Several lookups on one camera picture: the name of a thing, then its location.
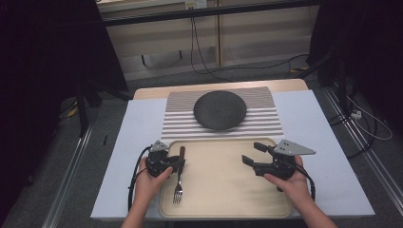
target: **cable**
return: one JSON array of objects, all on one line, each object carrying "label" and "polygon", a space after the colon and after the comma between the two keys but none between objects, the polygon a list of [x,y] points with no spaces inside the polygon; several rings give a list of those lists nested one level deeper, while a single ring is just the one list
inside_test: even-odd
[{"label": "cable", "polygon": [[217,78],[217,79],[222,79],[222,80],[224,80],[224,81],[227,81],[227,82],[232,83],[231,80],[224,79],[224,78],[221,78],[221,77],[218,77],[218,76],[214,75],[213,72],[211,72],[211,71],[207,68],[207,66],[205,65],[204,59],[202,58],[202,51],[201,51],[201,46],[200,46],[200,44],[199,44],[198,31],[197,31],[197,28],[196,28],[195,18],[191,17],[190,20],[192,21],[192,49],[191,49],[191,52],[190,52],[190,62],[191,62],[191,65],[192,65],[193,70],[195,70],[196,73],[199,73],[199,72],[194,68],[194,66],[193,66],[193,31],[195,31],[195,37],[196,37],[196,42],[197,42],[197,44],[198,44],[199,55],[201,56],[201,62],[202,62],[202,64],[204,65],[204,68],[207,70],[208,74],[210,74],[211,76],[213,76],[213,77],[215,77],[215,78]]},{"label": "cable", "polygon": [[142,153],[140,154],[139,158],[137,159],[137,163],[136,166],[134,168],[134,172],[133,172],[133,177],[131,178],[131,182],[130,182],[130,186],[128,187],[128,197],[127,197],[127,211],[130,211],[131,208],[131,204],[133,203],[133,191],[134,191],[134,184],[136,183],[136,179],[139,177],[139,175],[146,169],[141,170],[138,174],[137,173],[137,169],[139,168],[139,164],[140,164],[140,160],[143,157],[143,154],[145,153],[145,151],[149,150],[151,148],[151,145],[146,147]]},{"label": "cable", "polygon": [[[371,107],[372,112],[376,116],[375,111],[374,111],[374,107],[371,105],[371,103],[370,103],[370,107]],[[367,123],[368,129],[370,130],[370,124],[368,123],[367,118],[365,116],[364,116],[364,120]],[[372,135],[375,135],[376,131],[377,131],[377,123],[374,122],[374,133]],[[374,137],[372,135],[369,135],[369,138],[367,140],[367,144],[361,150],[359,150],[358,152],[354,153],[353,155],[347,156],[347,159],[348,160],[353,159],[353,158],[357,157],[358,155],[360,155],[362,153],[365,153],[368,149],[370,149],[371,146],[374,143]]]},{"label": "cable", "polygon": [[[222,80],[225,80],[225,81],[228,81],[228,82],[232,82],[231,80],[218,77],[217,75],[214,75],[213,73],[218,72],[218,71],[222,71],[222,70],[230,70],[230,69],[265,69],[265,68],[271,68],[271,67],[278,67],[278,66],[284,65],[286,63],[290,63],[292,60],[294,60],[294,59],[296,59],[298,57],[308,56],[309,55],[309,54],[296,55],[296,56],[291,57],[290,59],[288,59],[288,60],[286,60],[284,62],[281,62],[279,64],[275,64],[275,65],[271,65],[271,66],[236,66],[236,67],[227,67],[227,68],[217,68],[217,69],[211,70],[211,69],[207,68],[207,66],[205,65],[205,62],[204,62],[204,60],[202,58],[202,52],[201,52],[201,47],[200,47],[200,44],[199,44],[199,37],[198,37],[198,33],[197,33],[197,27],[196,27],[195,18],[192,17],[190,19],[192,21],[192,48],[190,50],[190,63],[191,63],[191,66],[192,66],[193,70],[198,74],[210,74],[215,78],[222,79]],[[197,71],[195,69],[195,67],[194,67],[194,64],[193,64],[193,49],[194,49],[193,41],[194,41],[194,38],[196,38],[196,42],[198,44],[199,55],[201,56],[201,61],[202,61],[203,65],[204,65],[204,68],[207,70],[207,72]]]},{"label": "cable", "polygon": [[353,113],[353,110],[352,110],[352,109],[351,109],[351,111],[349,111],[349,113],[347,113],[347,115],[344,115],[344,116],[343,116],[343,113],[341,112],[340,114],[338,114],[337,116],[334,116],[334,117],[330,118],[329,120],[335,119],[335,118],[337,118],[337,117],[342,117],[342,118],[341,118],[339,121],[335,122],[335,123],[329,123],[329,125],[330,125],[330,126],[334,126],[334,125],[341,124],[341,123],[343,123],[343,122],[349,120],[349,118],[351,117],[351,114],[352,114],[352,113]]},{"label": "cable", "polygon": [[315,201],[315,198],[317,196],[317,189],[315,188],[314,180],[308,175],[308,172],[306,171],[306,169],[304,167],[302,167],[302,165],[299,165],[297,163],[296,164],[291,164],[291,163],[286,162],[286,161],[280,161],[280,160],[278,160],[278,161],[282,162],[285,165],[288,165],[288,166],[294,168],[299,173],[301,173],[303,176],[305,176],[306,179],[308,179],[308,181],[309,181],[309,183],[311,185],[311,198],[312,198],[312,200]]},{"label": "cable", "polygon": [[391,130],[387,125],[385,125],[384,123],[382,123],[377,117],[371,115],[369,112],[367,112],[366,110],[364,110],[363,108],[361,108],[361,107],[360,107],[358,104],[356,104],[352,99],[350,99],[349,97],[347,97],[347,98],[348,98],[348,99],[350,100],[350,102],[352,102],[359,110],[361,110],[362,112],[366,113],[366,114],[369,115],[370,117],[374,118],[375,122],[381,123],[381,124],[389,131],[389,133],[390,133],[391,135],[390,135],[388,138],[380,138],[380,137],[377,137],[376,135],[374,135],[374,134],[368,132],[367,130],[365,130],[365,129],[358,123],[358,121],[355,119],[355,123],[356,123],[365,133],[369,134],[370,136],[373,136],[373,137],[376,138],[376,139],[383,140],[383,141],[387,141],[387,140],[389,140],[389,139],[391,139],[391,138],[393,137],[393,132],[392,132],[392,130]]},{"label": "cable", "polygon": [[317,196],[317,189],[315,188],[314,180],[312,180],[312,178],[308,175],[308,172],[306,172],[306,170],[301,165],[297,164],[294,166],[294,168],[308,179],[309,183],[311,184],[311,198],[315,201],[315,197]]}]

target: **metal fork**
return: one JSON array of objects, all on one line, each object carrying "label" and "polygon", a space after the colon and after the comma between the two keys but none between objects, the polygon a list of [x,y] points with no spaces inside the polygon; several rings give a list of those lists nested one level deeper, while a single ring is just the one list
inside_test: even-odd
[{"label": "metal fork", "polygon": [[[184,158],[184,146],[181,146],[179,162],[182,162],[183,158]],[[181,199],[182,199],[182,194],[183,194],[183,190],[182,190],[182,186],[181,186],[182,171],[183,171],[183,167],[179,167],[178,168],[178,183],[175,187],[173,203],[180,203]]]}]

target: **beige tray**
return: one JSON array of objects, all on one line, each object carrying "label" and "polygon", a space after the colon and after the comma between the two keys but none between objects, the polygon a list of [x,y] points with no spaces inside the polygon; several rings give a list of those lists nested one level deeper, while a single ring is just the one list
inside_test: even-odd
[{"label": "beige tray", "polygon": [[167,218],[284,218],[291,205],[276,186],[242,163],[241,155],[255,162],[271,162],[253,142],[275,145],[269,139],[173,142],[169,156],[185,146],[182,201],[173,204],[177,174],[163,185],[160,210]]}]

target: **power strip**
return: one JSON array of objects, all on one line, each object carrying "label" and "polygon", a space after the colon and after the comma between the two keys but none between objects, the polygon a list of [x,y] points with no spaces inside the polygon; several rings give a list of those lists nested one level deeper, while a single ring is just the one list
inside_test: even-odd
[{"label": "power strip", "polygon": [[207,8],[207,0],[185,1],[185,10],[205,9]]},{"label": "power strip", "polygon": [[357,120],[361,119],[361,111],[353,110],[352,117]]}]

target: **white striped placemat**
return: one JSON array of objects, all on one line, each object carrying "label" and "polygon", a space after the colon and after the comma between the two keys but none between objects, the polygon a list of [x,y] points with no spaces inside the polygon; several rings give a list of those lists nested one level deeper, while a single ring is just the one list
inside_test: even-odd
[{"label": "white striped placemat", "polygon": [[161,140],[218,140],[228,138],[269,138],[275,142],[284,138],[281,123],[268,87],[225,89],[239,95],[246,103],[242,123],[228,130],[215,131],[201,126],[193,107],[204,94],[214,90],[171,92],[167,99]]}]

